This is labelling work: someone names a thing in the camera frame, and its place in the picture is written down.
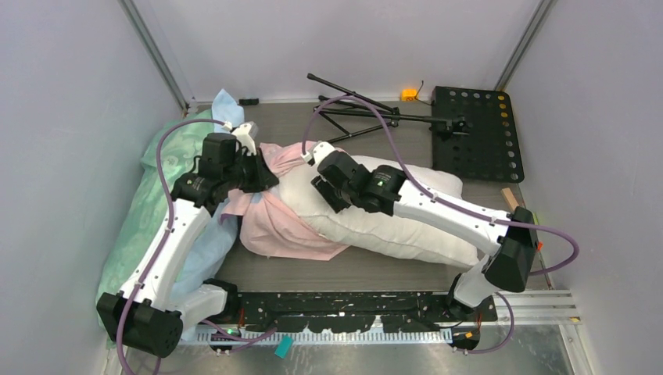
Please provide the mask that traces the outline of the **white pillow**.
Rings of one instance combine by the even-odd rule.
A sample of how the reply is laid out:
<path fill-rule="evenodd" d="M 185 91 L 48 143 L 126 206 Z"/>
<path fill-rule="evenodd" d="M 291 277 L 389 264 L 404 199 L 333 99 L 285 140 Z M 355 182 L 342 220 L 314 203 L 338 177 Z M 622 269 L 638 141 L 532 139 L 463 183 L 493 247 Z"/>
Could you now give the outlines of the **white pillow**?
<path fill-rule="evenodd" d="M 415 220 L 350 207 L 336 213 L 311 181 L 316 170 L 299 151 L 271 160 L 279 179 L 277 196 L 320 238 L 363 248 L 397 259 L 414 259 L 469 268 L 478 262 L 474 245 L 443 230 Z"/>

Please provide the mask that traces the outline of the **pink pillowcase with blue script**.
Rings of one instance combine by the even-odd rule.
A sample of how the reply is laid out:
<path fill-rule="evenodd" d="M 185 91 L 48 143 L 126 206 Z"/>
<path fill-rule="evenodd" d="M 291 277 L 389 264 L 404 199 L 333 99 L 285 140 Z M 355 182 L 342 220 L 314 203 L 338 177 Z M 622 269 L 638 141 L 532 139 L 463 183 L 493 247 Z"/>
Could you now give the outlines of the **pink pillowcase with blue script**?
<path fill-rule="evenodd" d="M 294 176 L 295 169 L 305 166 L 302 145 L 301 142 L 287 146 L 262 143 L 260 151 L 268 170 L 278 178 L 278 184 L 258 193 L 230 191 L 219 221 L 239 217 L 242 221 L 240 242 L 257 255 L 329 261 L 349 246 L 329 240 L 299 214 L 304 209 L 329 213 L 331 207 L 310 182 L 295 182 L 290 187 L 283 184 L 286 177 Z"/>

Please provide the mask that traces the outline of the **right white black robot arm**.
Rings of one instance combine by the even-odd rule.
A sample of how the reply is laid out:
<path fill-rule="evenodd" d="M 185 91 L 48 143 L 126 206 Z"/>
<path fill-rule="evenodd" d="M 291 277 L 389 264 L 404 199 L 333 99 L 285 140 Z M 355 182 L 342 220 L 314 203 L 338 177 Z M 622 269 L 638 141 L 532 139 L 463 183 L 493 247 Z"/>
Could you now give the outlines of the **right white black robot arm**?
<path fill-rule="evenodd" d="M 446 296 L 446 310 L 455 320 L 467 320 L 497 292 L 525 290 L 538 246 L 533 215 L 527 209 L 490 211 L 454 197 L 444 205 L 438 201 L 441 193 L 389 165 L 369 170 L 354 161 L 324 162 L 314 166 L 314 172 L 311 184 L 336 212 L 358 208 L 413 220 L 484 252 L 482 259 L 454 278 Z"/>

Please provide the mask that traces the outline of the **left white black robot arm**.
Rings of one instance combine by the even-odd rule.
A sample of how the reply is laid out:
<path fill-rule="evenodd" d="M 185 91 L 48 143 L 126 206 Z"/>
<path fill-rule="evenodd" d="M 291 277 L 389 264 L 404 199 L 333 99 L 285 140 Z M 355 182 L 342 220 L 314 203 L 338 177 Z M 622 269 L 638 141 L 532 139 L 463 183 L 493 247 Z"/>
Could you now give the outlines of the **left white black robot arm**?
<path fill-rule="evenodd" d="M 257 193 L 277 183 L 249 131 L 209 134 L 194 169 L 167 191 L 167 214 L 141 262 L 118 292 L 103 293 L 97 301 L 109 338 L 119 348 L 163 359 L 183 332 L 203 320 L 233 322 L 240 304 L 231 283 L 208 279 L 181 298 L 172 298 L 171 292 L 195 239 L 229 191 Z"/>

